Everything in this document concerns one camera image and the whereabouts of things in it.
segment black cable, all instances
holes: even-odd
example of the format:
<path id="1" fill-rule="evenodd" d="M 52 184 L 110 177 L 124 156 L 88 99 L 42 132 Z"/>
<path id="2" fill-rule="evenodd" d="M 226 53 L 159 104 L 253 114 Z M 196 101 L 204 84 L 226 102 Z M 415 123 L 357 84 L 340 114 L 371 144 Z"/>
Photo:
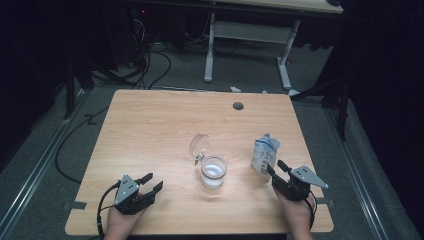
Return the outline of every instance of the black cable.
<path id="1" fill-rule="evenodd" d="M 76 126 L 70 133 L 68 133 L 68 135 L 66 135 L 66 137 L 62 140 L 62 142 L 60 143 L 57 151 L 56 151 L 56 156 L 55 156 L 55 166 L 57 171 L 60 173 L 60 175 L 62 175 L 63 177 L 67 178 L 68 180 L 71 180 L 72 182 L 81 184 L 80 180 L 77 180 L 75 178 L 72 178 L 70 176 L 68 176 L 67 174 L 65 174 L 62 169 L 60 168 L 59 165 L 59 154 L 60 151 L 62 150 L 62 147 L 65 145 L 65 142 L 69 139 L 69 137 L 76 131 L 78 130 L 81 126 L 83 126 L 85 123 L 90 122 L 94 117 L 96 117 L 97 115 L 99 115 L 100 113 L 104 112 L 105 110 L 107 110 L 109 107 L 106 107 L 102 110 L 100 110 L 98 113 L 91 115 L 87 120 L 83 121 L 82 123 L 80 123 L 78 126 Z"/>
<path id="2" fill-rule="evenodd" d="M 160 52 L 158 52 L 158 53 L 156 53 L 156 54 L 159 54 L 159 55 L 162 55 L 163 57 L 165 57 L 167 60 L 168 60 L 168 63 L 169 63 L 169 65 L 168 65 L 168 68 L 166 69 L 166 71 L 160 76 L 160 77 L 158 77 L 158 78 L 156 78 L 151 84 L 150 84 L 150 86 L 149 86 L 149 88 L 148 88 L 148 90 L 150 90 L 150 89 L 152 89 L 152 86 L 157 82 L 157 81 L 159 81 L 163 76 L 165 76 L 168 72 L 169 72 L 169 69 L 171 68 L 171 59 L 169 59 L 169 57 L 168 56 L 166 56 L 165 54 L 163 54 L 163 53 L 160 53 Z"/>
<path id="3" fill-rule="evenodd" d="M 315 221 L 315 213 L 316 213 L 316 211 L 317 211 L 317 204 L 316 204 L 317 200 L 316 200 L 316 197 L 315 197 L 314 193 L 313 193 L 312 191 L 311 191 L 310 193 L 312 193 L 312 196 L 314 197 L 315 209 L 313 209 L 313 208 L 312 208 L 312 205 L 311 205 L 311 203 L 308 201 L 308 199 L 307 199 L 307 198 L 303 199 L 303 201 L 305 201 L 305 202 L 306 202 L 306 204 L 307 204 L 307 205 L 308 205 L 308 207 L 309 207 L 309 211 L 311 212 L 311 219 L 309 220 L 309 226 L 310 226 L 310 228 L 312 228 L 312 225 L 314 224 L 314 221 Z"/>
<path id="4" fill-rule="evenodd" d="M 146 68 L 144 69 L 144 71 L 141 73 L 140 78 L 135 82 L 134 86 L 131 89 L 134 89 L 138 86 L 138 89 L 140 89 L 140 85 L 141 83 L 143 84 L 143 89 L 146 89 L 146 86 L 144 84 L 144 76 L 146 75 L 147 71 L 149 71 L 150 68 L 150 55 L 151 55 L 151 47 L 148 49 L 147 51 L 147 63 L 146 63 Z"/>

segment cable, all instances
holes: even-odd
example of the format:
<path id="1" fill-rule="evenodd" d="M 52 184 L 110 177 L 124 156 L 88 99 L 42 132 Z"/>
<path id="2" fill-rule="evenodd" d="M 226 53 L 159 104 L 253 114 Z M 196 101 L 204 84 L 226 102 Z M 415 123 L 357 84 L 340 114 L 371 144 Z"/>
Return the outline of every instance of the cable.
<path id="1" fill-rule="evenodd" d="M 313 209 L 313 208 L 312 208 L 312 205 L 311 205 L 311 203 L 308 201 L 308 199 L 307 199 L 307 198 L 303 199 L 303 201 L 305 201 L 305 202 L 306 202 L 306 204 L 307 204 L 307 205 L 308 205 L 308 207 L 309 207 L 309 211 L 311 212 L 311 219 L 309 220 L 309 226 L 310 226 L 310 228 L 312 228 L 312 225 L 314 224 L 314 221 L 315 221 L 315 213 L 316 213 L 316 211 L 317 211 L 317 199 L 316 199 L 316 197 L 315 197 L 315 195 L 314 195 L 314 193 L 313 193 L 312 191 L 310 191 L 310 193 L 311 193 L 311 194 L 312 194 L 312 196 L 314 197 L 315 209 Z"/>
<path id="2" fill-rule="evenodd" d="M 106 107 L 106 108 L 104 108 L 104 109 L 102 109 L 102 110 L 100 110 L 98 113 L 96 113 L 96 114 L 94 114 L 94 115 L 90 115 L 90 117 L 87 119 L 87 120 L 85 120 L 85 121 L 83 121 L 83 122 L 81 122 L 78 126 L 76 126 L 70 133 L 68 133 L 68 135 L 66 135 L 66 137 L 62 140 L 62 142 L 60 143 L 60 145 L 59 145 L 59 147 L 58 147 L 58 149 L 57 149 L 57 151 L 56 151 L 56 155 L 55 155 L 55 166 L 56 166 L 56 169 L 57 169 L 57 171 L 60 173 L 60 175 L 62 175 L 63 177 L 65 177 L 65 178 L 67 178 L 68 180 L 71 180 L 72 182 L 75 182 L 75 183 L 78 183 L 78 184 L 81 184 L 81 181 L 80 180 L 77 180 L 77 179 L 75 179 L 75 178 L 72 178 L 72 177 L 70 177 L 70 176 L 68 176 L 67 174 L 65 174 L 63 171 L 62 171 L 62 169 L 60 168 L 60 165 L 59 165 L 59 154 L 60 154 L 60 151 L 62 150 L 62 147 L 65 145 L 65 142 L 69 139 L 69 137 L 76 131 L 76 130 L 78 130 L 81 126 L 83 126 L 85 123 L 87 123 L 87 122 L 91 122 L 91 120 L 93 120 L 93 118 L 94 117 L 96 117 L 97 115 L 99 115 L 100 113 L 102 113 L 102 112 L 104 112 L 105 110 L 107 110 L 109 107 Z"/>
<path id="3" fill-rule="evenodd" d="M 158 53 L 156 53 L 156 54 L 159 54 L 159 55 L 162 55 L 163 57 L 165 57 L 167 60 L 168 60 L 168 63 L 169 63 L 169 65 L 168 65 L 168 68 L 166 69 L 166 71 L 160 76 L 160 77 L 158 77 L 158 78 L 156 78 L 151 84 L 150 84 L 150 86 L 149 86 L 149 88 L 148 88 L 148 90 L 151 90 L 152 89 L 152 86 L 157 82 L 157 81 L 159 81 L 163 76 L 165 76 L 168 72 L 169 72 L 169 69 L 171 69 L 171 59 L 169 59 L 169 57 L 168 56 L 166 56 L 165 54 L 163 54 L 163 53 L 160 53 L 160 52 L 158 52 Z"/>

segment wooden table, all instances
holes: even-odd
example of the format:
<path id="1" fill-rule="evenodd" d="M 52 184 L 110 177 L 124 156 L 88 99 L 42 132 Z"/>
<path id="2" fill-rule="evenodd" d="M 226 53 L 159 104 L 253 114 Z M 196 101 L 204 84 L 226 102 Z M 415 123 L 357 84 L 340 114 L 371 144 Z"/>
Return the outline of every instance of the wooden table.
<path id="1" fill-rule="evenodd" d="M 235 110 L 241 102 L 243 110 Z M 227 161 L 224 185 L 205 188 L 200 164 L 189 154 L 191 140 L 207 134 L 206 156 Z M 265 133 L 282 146 L 277 157 L 290 167 L 314 170 L 290 98 L 281 94 L 119 90 L 113 97 L 66 232 L 95 235 L 96 211 L 103 193 L 124 173 L 133 179 L 152 172 L 141 187 L 149 192 L 164 181 L 156 203 L 149 207 L 133 234 L 252 234 L 288 231 L 270 182 L 251 166 L 254 140 Z M 277 173 L 287 175 L 278 167 Z M 312 187 L 317 197 L 320 188 Z M 110 193 L 104 206 L 113 203 Z M 102 212 L 105 225 L 107 211 Z M 326 205 L 319 205 L 313 232 L 329 232 L 333 222 Z"/>

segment human hand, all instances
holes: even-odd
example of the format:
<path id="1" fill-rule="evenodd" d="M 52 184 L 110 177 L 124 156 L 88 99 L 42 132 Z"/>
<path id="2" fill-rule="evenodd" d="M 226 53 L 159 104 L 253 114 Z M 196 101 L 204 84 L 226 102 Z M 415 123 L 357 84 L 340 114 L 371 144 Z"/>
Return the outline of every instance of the human hand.
<path id="1" fill-rule="evenodd" d="M 275 188 L 274 192 L 281 203 L 284 217 L 289 224 L 293 238 L 296 240 L 313 239 L 310 231 L 311 211 L 308 205 L 304 201 L 294 202 L 288 200 Z M 315 201 L 311 194 L 309 194 L 306 200 L 309 201 L 312 209 L 315 209 Z"/>
<path id="2" fill-rule="evenodd" d="M 107 230 L 105 240 L 124 240 L 134 230 L 140 217 L 147 210 L 147 208 L 141 210 L 134 215 L 123 215 L 116 208 L 111 207 L 109 209 L 109 215 L 107 217 Z"/>

